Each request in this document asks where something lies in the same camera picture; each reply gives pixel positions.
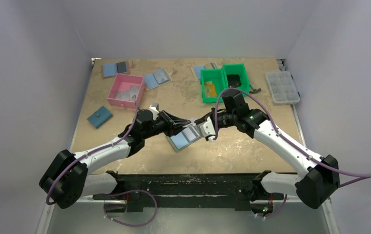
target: pink box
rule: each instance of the pink box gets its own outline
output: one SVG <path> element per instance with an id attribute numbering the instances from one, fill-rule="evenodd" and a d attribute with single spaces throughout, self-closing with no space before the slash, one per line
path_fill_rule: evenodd
<path id="1" fill-rule="evenodd" d="M 129 108 L 135 110 L 133 94 L 136 96 L 137 105 L 140 106 L 144 94 L 144 77 L 131 76 L 126 74 L 117 74 L 106 98 L 111 106 Z"/>

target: table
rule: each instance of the table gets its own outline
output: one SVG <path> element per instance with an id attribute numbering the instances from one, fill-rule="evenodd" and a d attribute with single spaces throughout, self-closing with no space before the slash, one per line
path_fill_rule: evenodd
<path id="1" fill-rule="evenodd" d="M 134 111 L 112 107 L 106 100 L 114 78 L 103 78 L 102 65 L 124 61 L 125 59 L 97 59 L 83 102 L 81 114 L 73 138 L 73 152 L 85 151 L 106 143 L 122 132 L 132 122 Z M 158 102 L 160 110 L 181 117 L 201 117 L 208 113 L 214 104 L 202 102 L 201 85 L 194 78 L 191 67 L 209 62 L 222 64 L 244 63 L 250 82 L 262 91 L 253 94 L 269 110 L 277 125 L 291 137 L 299 141 L 300 135 L 295 117 L 289 105 L 273 105 L 268 90 L 265 73 L 278 71 L 274 58 L 161 58 L 130 59 L 133 64 L 131 75 L 143 76 L 160 68 L 174 69 L 173 81 L 145 91 L 140 108 L 146 109 Z M 249 107 L 259 108 L 245 98 Z M 95 129 L 87 118 L 101 106 L 105 106 L 113 117 L 99 129 Z M 199 173 L 249 173 L 272 170 L 274 172 L 294 172 L 283 159 L 267 146 L 240 133 L 235 127 L 221 129 L 216 142 L 201 139 L 185 149 L 175 152 L 164 134 L 145 141 L 145 147 L 135 155 L 112 162 L 97 170 L 120 174 L 199 174 Z"/>

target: white wall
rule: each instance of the white wall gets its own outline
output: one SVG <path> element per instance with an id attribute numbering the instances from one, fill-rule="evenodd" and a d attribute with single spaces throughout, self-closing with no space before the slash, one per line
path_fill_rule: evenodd
<path id="1" fill-rule="evenodd" d="M 0 0 L 0 233 L 36 231 L 38 182 L 69 147 L 90 63 L 62 2 Z"/>
<path id="2" fill-rule="evenodd" d="M 98 58 L 285 58 L 317 1 L 63 0 Z"/>
<path id="3" fill-rule="evenodd" d="M 320 1 L 287 62 L 307 145 L 344 170 L 371 173 L 371 1 Z M 371 233 L 371 179 L 332 200 L 342 233 Z"/>

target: yellow object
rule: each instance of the yellow object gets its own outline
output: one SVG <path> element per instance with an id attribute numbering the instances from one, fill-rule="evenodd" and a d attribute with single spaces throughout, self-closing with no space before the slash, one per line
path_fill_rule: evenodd
<path id="1" fill-rule="evenodd" d="M 211 81 L 204 82 L 205 94 L 207 98 L 217 97 L 216 86 Z"/>

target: robotic arm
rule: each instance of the robotic arm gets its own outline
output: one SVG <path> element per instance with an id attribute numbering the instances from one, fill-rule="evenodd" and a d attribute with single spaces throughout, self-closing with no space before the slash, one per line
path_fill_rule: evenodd
<path id="1" fill-rule="evenodd" d="M 297 172 L 297 175 L 277 174 L 271 171 L 259 174 L 252 180 L 252 187 L 249 191 L 252 194 L 251 201 L 271 193 L 281 193 L 296 195 L 306 205 L 317 209 L 339 187 L 338 173 L 317 165 L 283 141 L 274 131 L 268 116 L 259 109 L 249 109 L 240 92 L 228 90 L 222 97 L 226 108 L 217 113 L 219 129 L 236 126 L 240 132 L 246 133 L 249 137 L 271 148 Z M 149 110 L 138 111 L 130 132 L 130 125 L 128 125 L 118 137 L 94 149 L 74 154 L 68 150 L 59 152 L 40 180 L 39 186 L 48 193 L 54 181 L 58 180 L 59 174 L 82 157 L 83 159 L 65 172 L 53 187 L 50 196 L 59 207 L 67 208 L 81 196 L 120 192 L 121 181 L 116 173 L 90 174 L 110 162 L 137 153 L 144 147 L 145 139 L 160 133 L 169 137 L 174 136 L 189 124 L 191 124 L 189 120 L 172 116 L 165 111 L 159 112 L 158 104 L 154 103 Z M 210 113 L 196 120 L 195 124 L 206 140 L 214 141 L 214 108 Z M 306 149 L 283 131 L 280 130 L 280 132 L 298 147 L 307 150 L 310 157 L 338 168 L 337 160 L 331 155 L 324 158 Z"/>

